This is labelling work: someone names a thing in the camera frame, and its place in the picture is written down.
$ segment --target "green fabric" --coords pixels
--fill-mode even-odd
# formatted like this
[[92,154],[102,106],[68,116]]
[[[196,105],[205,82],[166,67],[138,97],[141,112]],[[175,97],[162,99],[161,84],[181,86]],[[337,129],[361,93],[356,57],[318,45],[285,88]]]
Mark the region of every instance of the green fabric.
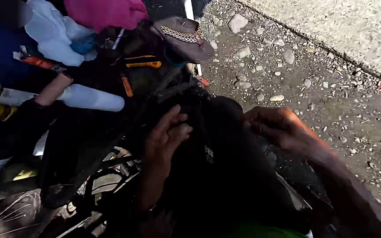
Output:
[[256,221],[250,221],[240,224],[224,238],[307,238],[307,236],[294,230],[263,226]]

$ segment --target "pink bag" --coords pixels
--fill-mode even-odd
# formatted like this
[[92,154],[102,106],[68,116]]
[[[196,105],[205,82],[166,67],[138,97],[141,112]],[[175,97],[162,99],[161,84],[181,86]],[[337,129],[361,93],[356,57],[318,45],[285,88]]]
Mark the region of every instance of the pink bag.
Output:
[[97,32],[107,26],[133,30],[148,18],[141,0],[64,0],[69,16]]

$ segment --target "white stick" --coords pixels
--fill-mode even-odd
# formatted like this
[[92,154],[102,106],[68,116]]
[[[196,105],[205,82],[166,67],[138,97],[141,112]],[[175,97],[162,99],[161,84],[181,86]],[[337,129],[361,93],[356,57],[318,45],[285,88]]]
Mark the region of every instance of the white stick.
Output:
[[[186,12],[186,18],[193,20],[193,8],[192,8],[192,0],[185,0],[185,12]],[[201,65],[197,64],[196,68],[198,69],[198,75],[202,76],[202,70]]]

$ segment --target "white cloth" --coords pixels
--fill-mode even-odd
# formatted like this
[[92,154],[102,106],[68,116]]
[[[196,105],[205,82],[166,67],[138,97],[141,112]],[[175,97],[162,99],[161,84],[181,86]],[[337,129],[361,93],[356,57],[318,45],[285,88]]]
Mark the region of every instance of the white cloth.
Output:
[[24,28],[38,42],[38,50],[45,57],[67,66],[79,66],[84,60],[96,57],[95,50],[82,56],[70,48],[72,40],[91,35],[94,30],[77,24],[70,17],[63,17],[52,3],[45,0],[29,0],[28,4],[34,15]]

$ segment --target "yellow tool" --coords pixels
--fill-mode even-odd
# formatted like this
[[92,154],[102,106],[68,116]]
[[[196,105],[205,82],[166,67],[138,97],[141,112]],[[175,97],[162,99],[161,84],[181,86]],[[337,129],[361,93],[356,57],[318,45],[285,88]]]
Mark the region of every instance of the yellow tool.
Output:
[[146,63],[127,63],[126,64],[126,67],[127,68],[130,68],[130,67],[152,67],[152,68],[159,68],[161,66],[161,62],[160,61],[156,61],[156,62],[146,62]]

